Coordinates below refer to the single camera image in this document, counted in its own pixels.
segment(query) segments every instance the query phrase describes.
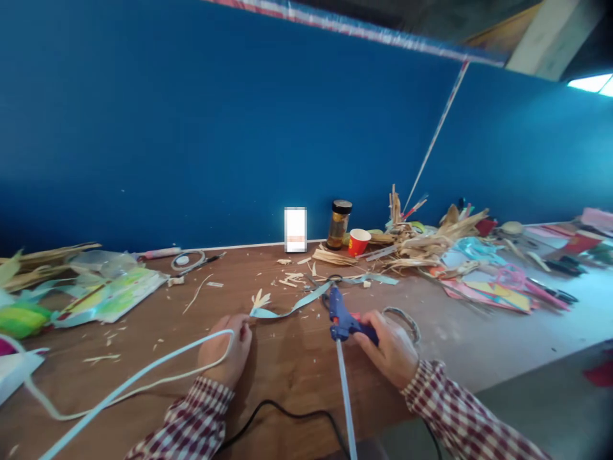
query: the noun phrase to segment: glass jar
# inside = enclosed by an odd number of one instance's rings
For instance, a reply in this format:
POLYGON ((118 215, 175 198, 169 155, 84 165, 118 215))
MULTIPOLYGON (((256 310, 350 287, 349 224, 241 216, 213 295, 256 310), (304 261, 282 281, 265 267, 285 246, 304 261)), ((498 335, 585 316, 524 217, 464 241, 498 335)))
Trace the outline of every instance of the glass jar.
POLYGON ((343 247, 343 236, 349 224, 349 214, 353 205, 347 200, 334 200, 332 202, 332 221, 326 246, 331 250, 340 250, 343 247))

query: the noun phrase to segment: blue glue gun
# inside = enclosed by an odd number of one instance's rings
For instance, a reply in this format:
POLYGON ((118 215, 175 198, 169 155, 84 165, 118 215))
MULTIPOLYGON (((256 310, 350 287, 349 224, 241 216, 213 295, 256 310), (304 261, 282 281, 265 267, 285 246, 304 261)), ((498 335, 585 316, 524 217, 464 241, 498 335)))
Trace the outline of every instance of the blue glue gun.
POLYGON ((337 340, 344 342, 349 338, 349 334, 361 332, 366 334, 376 346, 379 346, 377 332, 371 326, 361 324, 347 311, 343 294, 335 284, 330 288, 330 321, 332 321, 330 334, 335 342, 337 340))

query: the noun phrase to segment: concrete floor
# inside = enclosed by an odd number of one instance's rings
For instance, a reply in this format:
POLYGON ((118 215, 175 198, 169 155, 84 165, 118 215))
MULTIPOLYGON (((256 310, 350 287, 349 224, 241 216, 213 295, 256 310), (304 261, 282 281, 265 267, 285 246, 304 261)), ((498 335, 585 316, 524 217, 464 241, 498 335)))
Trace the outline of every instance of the concrete floor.
MULTIPOLYGON (((594 387, 582 374, 610 359, 603 350, 611 347, 594 346, 477 396, 556 460, 612 459, 613 388, 594 387)), ((436 459, 420 420, 387 429, 379 440, 390 460, 436 459)))

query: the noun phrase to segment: window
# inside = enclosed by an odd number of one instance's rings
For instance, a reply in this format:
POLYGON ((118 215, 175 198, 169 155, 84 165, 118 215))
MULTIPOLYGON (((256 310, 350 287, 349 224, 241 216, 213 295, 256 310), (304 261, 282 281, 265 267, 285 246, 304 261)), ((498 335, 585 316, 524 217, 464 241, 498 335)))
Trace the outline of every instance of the window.
POLYGON ((600 93, 605 96, 613 97, 613 73, 571 80, 568 85, 573 88, 589 91, 590 93, 600 93))

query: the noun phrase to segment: red paper cup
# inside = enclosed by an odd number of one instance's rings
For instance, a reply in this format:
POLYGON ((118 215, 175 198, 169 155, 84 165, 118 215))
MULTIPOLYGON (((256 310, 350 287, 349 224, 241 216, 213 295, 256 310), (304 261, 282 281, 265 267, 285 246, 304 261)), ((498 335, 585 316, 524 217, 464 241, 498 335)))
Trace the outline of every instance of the red paper cup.
POLYGON ((597 235, 596 233, 579 230, 570 241, 566 243, 564 250, 572 252, 573 254, 581 254, 583 251, 598 246, 605 239, 604 236, 597 235))
POLYGON ((362 255, 368 242, 372 238, 370 233, 362 229, 353 229, 349 232, 349 236, 349 255, 351 257, 362 255))

